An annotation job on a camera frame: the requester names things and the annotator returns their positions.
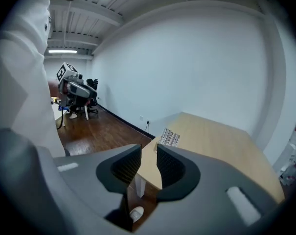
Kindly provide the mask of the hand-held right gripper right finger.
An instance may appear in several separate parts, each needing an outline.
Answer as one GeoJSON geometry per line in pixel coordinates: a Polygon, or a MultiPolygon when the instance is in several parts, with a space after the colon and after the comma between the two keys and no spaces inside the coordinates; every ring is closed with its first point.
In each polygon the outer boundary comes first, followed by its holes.
{"type": "Polygon", "coordinates": [[[251,235],[272,221],[284,200],[274,175],[266,183],[178,147],[149,144],[138,173],[159,189],[157,206],[138,235],[251,235]]]}

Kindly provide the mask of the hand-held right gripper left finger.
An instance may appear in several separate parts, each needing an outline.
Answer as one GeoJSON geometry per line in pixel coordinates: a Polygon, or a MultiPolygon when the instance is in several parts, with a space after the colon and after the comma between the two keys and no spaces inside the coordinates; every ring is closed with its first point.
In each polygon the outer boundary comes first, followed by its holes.
{"type": "Polygon", "coordinates": [[[68,232],[131,232],[127,188],[141,165],[141,146],[51,157],[39,151],[47,187],[68,232]]]}

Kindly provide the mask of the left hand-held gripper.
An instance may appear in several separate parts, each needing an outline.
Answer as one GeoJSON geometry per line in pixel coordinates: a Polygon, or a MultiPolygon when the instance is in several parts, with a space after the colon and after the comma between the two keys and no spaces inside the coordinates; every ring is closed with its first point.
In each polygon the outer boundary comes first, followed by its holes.
{"type": "Polygon", "coordinates": [[[56,77],[60,94],[56,103],[60,106],[77,105],[78,107],[84,107],[88,101],[96,99],[96,90],[85,84],[83,75],[73,65],[64,62],[57,71],[56,77]]]}

